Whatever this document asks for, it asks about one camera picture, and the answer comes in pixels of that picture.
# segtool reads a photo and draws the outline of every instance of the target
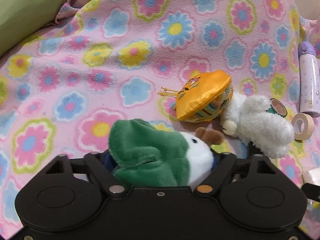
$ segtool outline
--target purple bottle cap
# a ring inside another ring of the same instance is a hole
[[[306,55],[306,54],[312,54],[314,55],[315,57],[317,56],[316,55],[316,51],[315,51],[315,48],[311,45],[311,43],[309,42],[301,42],[299,44],[299,47],[298,47],[298,54],[299,54],[299,57],[301,55]]]

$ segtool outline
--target green pillow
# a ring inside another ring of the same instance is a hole
[[[0,56],[53,21],[67,0],[0,0]]]

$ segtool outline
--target beige tape roll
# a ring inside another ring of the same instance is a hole
[[[315,123],[308,114],[296,114],[292,119],[291,124],[294,128],[294,138],[300,141],[308,140],[315,129]]]

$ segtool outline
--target pink floral blanket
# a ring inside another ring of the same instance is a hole
[[[299,109],[299,42],[320,56],[320,22],[299,16],[293,0],[69,0],[46,27],[0,59],[0,234],[21,228],[17,192],[57,154],[70,158],[108,148],[119,118],[143,118],[157,129],[193,132],[178,122],[174,98],[190,77],[222,69],[235,90],[281,100],[291,120]],[[320,166],[320,127],[293,142],[275,164],[294,183]],[[215,149],[245,157],[226,140]],[[320,234],[320,208],[301,224]]]

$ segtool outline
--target green and white plush toy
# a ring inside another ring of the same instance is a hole
[[[157,130],[141,119],[117,120],[109,135],[109,152],[117,164],[113,175],[135,187],[194,189],[214,166],[209,145],[221,141],[219,131],[202,127],[193,136]]]

